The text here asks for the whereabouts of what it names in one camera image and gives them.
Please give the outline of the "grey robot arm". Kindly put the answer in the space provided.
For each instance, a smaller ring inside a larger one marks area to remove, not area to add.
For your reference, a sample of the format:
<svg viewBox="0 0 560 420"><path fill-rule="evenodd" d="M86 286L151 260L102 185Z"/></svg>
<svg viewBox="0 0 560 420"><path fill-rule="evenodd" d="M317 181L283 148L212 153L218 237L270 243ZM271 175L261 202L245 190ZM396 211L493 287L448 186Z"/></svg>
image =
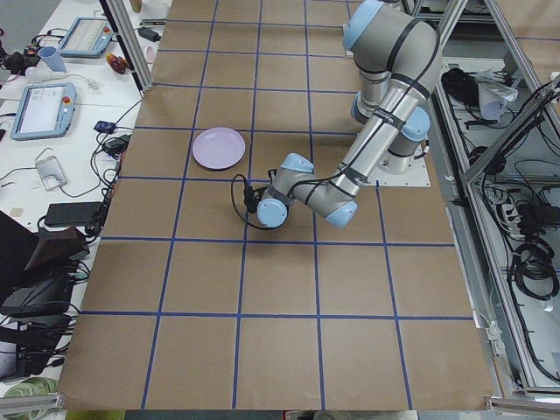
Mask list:
<svg viewBox="0 0 560 420"><path fill-rule="evenodd" d="M366 122L330 177L317 178L313 163L296 153L285 158L256 207L266 228L283 225L296 200L343 228L358 209L356 195L437 84L439 31L386 2L359 6L347 24L343 46L360 70L362 90L353 109Z"/></svg>

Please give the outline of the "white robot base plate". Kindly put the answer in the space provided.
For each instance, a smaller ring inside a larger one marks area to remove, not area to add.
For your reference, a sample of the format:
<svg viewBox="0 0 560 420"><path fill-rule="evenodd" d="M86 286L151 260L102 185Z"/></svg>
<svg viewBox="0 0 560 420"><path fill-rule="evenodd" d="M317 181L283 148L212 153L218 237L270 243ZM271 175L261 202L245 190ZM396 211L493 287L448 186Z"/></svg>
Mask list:
<svg viewBox="0 0 560 420"><path fill-rule="evenodd" d="M377 165L372 177L378 186L430 187L431 181L423 157L397 157L388 153Z"/></svg>

